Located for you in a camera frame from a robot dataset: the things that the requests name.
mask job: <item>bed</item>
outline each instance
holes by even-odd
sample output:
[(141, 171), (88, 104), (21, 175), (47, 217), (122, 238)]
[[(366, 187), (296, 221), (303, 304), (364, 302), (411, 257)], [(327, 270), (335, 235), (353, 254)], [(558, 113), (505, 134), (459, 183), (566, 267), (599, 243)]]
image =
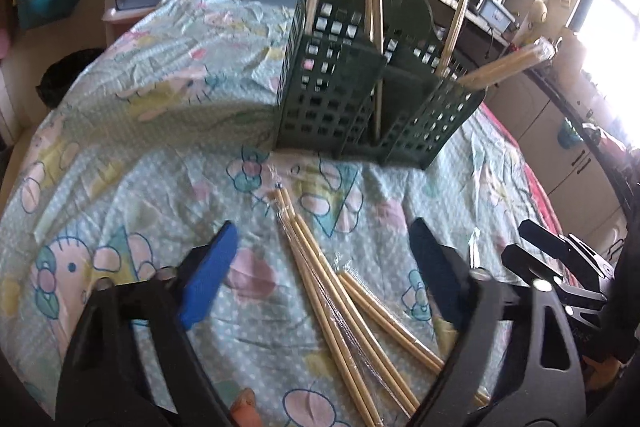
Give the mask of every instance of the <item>bed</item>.
[[(84, 70), (34, 134), (0, 221), (0, 347), (50, 414), (92, 284), (147, 279), (228, 219), (238, 254), (210, 317), (190, 332), (221, 397), (229, 404), (251, 387), (269, 426), (362, 424), (278, 229), (276, 184), (331, 261), (349, 264), (436, 352), (407, 223), (422, 216), (467, 259), (475, 241), (482, 266), (510, 282), (517, 277), (499, 255), (522, 245), (521, 220), (559, 232), (517, 144), (484, 105), (426, 171), (273, 152), (290, 16), (255, 2), (166, 0)], [(372, 329), (423, 397), (433, 377)], [(506, 331), (488, 364), (489, 390)], [(170, 409), (146, 328), (136, 334), (156, 402)], [(388, 403), (385, 420), (406, 421)]]

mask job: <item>polka dot pattern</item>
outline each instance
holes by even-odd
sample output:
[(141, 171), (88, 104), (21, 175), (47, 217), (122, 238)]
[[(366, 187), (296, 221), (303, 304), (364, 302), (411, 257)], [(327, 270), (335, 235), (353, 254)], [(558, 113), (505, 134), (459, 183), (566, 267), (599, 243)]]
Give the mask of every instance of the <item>polka dot pattern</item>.
[[(260, 283), (238, 298), (238, 281), (245, 284), (249, 275), (235, 274), (189, 336), (221, 390), (255, 390), (265, 425), (284, 425), (283, 399), (295, 389), (324, 396), (335, 409), (335, 418), (329, 416), (336, 426), (362, 425), (335, 371), (307, 362), (327, 346), (266, 198), (276, 182), (288, 184), (330, 261), (357, 272), (434, 350), (431, 323), (413, 318), (402, 300), (411, 293), (408, 274), (415, 270), (406, 223), (424, 217), (436, 237), (463, 256), (478, 227), (482, 265), (500, 279), (510, 277), (494, 248), (496, 237), (502, 244), (519, 243), (517, 223), (527, 217), (538, 221), (538, 211), (522, 157), (481, 111), (427, 172), (270, 152), (274, 79), (291, 15), (237, 0), (168, 0), (87, 67), (42, 124), (34, 145), (43, 143), (46, 131), (46, 146), (29, 156), (32, 164), (42, 164), (39, 178), (26, 166), (0, 222), (0, 346), (49, 412), (64, 353), (56, 321), (38, 309), (36, 288), (49, 295), (60, 270), (84, 277), (85, 266), (57, 259), (56, 267), (34, 268), (38, 252), (60, 237), (81, 240), (93, 261), (125, 227), (138, 243), (140, 237), (148, 242), (153, 266), (160, 267), (180, 263), (224, 220), (234, 221), (241, 248), (251, 252), (245, 262), (255, 266), (250, 276), (269, 274), (268, 286)], [(187, 74), (192, 76), (185, 81)], [(487, 194), (486, 187), (493, 192)], [(122, 256), (127, 247), (110, 248)], [(60, 307), (82, 307), (88, 290)], [(433, 377), (372, 329), (423, 397)], [(154, 398), (172, 409), (148, 330), (135, 331)], [(504, 334), (487, 370), (488, 386)], [(404, 425), (373, 375), (364, 374), (386, 423)]]

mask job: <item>cable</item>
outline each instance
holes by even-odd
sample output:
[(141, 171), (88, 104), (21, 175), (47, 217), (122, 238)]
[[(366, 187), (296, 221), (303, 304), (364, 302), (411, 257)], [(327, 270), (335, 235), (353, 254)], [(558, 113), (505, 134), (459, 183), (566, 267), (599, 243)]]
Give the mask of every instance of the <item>cable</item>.
[(492, 26), (489, 26), (489, 33), (491, 33), (491, 42), (489, 42), (489, 47), (486, 50), (486, 53), (484, 54), (484, 59), (488, 60), (489, 59), (489, 54), (491, 53), (491, 48), (494, 47), (494, 28)]

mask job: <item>cartoon print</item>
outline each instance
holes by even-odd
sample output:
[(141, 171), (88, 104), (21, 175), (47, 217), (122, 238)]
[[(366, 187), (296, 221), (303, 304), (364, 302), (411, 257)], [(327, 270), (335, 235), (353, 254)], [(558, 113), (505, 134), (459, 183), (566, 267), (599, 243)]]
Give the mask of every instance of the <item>cartoon print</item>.
[(406, 312), (417, 321), (430, 321), (431, 307), (427, 300), (427, 288), (424, 282), (422, 282), (422, 277), (420, 277), (418, 270), (411, 270), (411, 272), (409, 272), (409, 283), (411, 286), (407, 288), (401, 297)]
[(80, 149), (78, 143), (68, 142), (61, 136), (64, 121), (63, 115), (54, 116), (31, 139), (20, 169), (20, 201), (27, 214), (36, 211), (41, 191), (60, 181)]
[(304, 357), (306, 369), (316, 378), (338, 378), (338, 368), (328, 351), (312, 351)]
[(438, 182), (434, 176), (427, 176), (427, 179), (422, 186), (422, 193), (428, 198), (437, 198), (440, 195), (440, 190), (438, 189)]
[(271, 191), (282, 184), (297, 203), (318, 222), (327, 237), (355, 229), (363, 205), (355, 185), (358, 170), (318, 155), (263, 153), (242, 147), (241, 157), (226, 166), (239, 192), (251, 194), (268, 208)]
[(36, 306), (49, 319), (61, 355), (82, 313), (90, 272), (89, 249), (68, 235), (42, 247), (31, 266)]
[(335, 407), (323, 394), (309, 389), (292, 389), (282, 398), (282, 407), (291, 423), (298, 427), (350, 427), (338, 421)]
[(164, 80), (116, 94), (129, 103), (129, 114), (138, 121), (150, 121), (176, 105), (190, 105), (211, 100), (220, 81), (203, 64), (195, 64), (165, 77)]
[(206, 48), (196, 48), (196, 49), (191, 50), (189, 52), (189, 56), (193, 60), (202, 60), (204, 57), (206, 57), (206, 55), (207, 55), (207, 49)]
[(220, 28), (222, 30), (230, 28), (231, 30), (238, 31), (246, 28), (246, 25), (241, 20), (234, 19), (231, 12), (209, 12), (204, 15), (204, 22), (212, 25), (216, 29)]
[(148, 241), (138, 233), (127, 235), (124, 227), (94, 256), (81, 239), (66, 234), (42, 247), (31, 266), (31, 283), (36, 306), (49, 319), (60, 355), (66, 352), (95, 281), (108, 277), (125, 284), (149, 279), (155, 271)]
[(116, 58), (120, 59), (119, 55), (127, 52), (136, 51), (144, 46), (153, 44), (156, 38), (151, 35), (149, 31), (128, 31), (115, 41), (107, 50), (102, 54), (104, 58)]
[(107, 165), (98, 163), (95, 178), (91, 181), (87, 193), (95, 200), (111, 185), (116, 184), (124, 176), (124, 164), (118, 160), (108, 162)]
[(275, 281), (275, 272), (265, 260), (256, 257), (249, 248), (239, 248), (225, 284), (231, 288), (238, 303), (251, 304), (271, 295)]
[(8, 275), (0, 279), (0, 311), (10, 319), (18, 314), (20, 283)]
[(479, 185), (481, 192), (484, 193), (484, 197), (489, 201), (491, 206), (496, 210), (501, 208), (504, 215), (510, 217), (513, 221), (514, 229), (517, 229), (518, 224), (516, 223), (515, 216), (518, 215), (518, 212), (514, 207), (513, 198), (509, 197), (504, 183), (493, 173), (488, 164), (482, 166)]
[(193, 190), (193, 197), (196, 201), (207, 201), (213, 191), (213, 185), (210, 181), (203, 179), (191, 185), (191, 189)]
[(400, 201), (387, 200), (377, 204), (376, 214), (381, 225), (406, 233), (406, 218)]

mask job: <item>dark green mesh basket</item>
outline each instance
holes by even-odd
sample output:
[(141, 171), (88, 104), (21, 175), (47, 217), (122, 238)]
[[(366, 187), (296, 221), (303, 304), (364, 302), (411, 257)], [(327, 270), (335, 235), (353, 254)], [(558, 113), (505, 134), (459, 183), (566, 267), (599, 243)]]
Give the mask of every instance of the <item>dark green mesh basket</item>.
[[(454, 53), (434, 75), (442, 42), (427, 0), (383, 0), (381, 55), (364, 31), (364, 0), (320, 0), (312, 36), (298, 0), (280, 75), (276, 148), (359, 156), (426, 169), (478, 108), (484, 90), (455, 80), (473, 64)], [(372, 90), (384, 78), (382, 132), (369, 132)]]

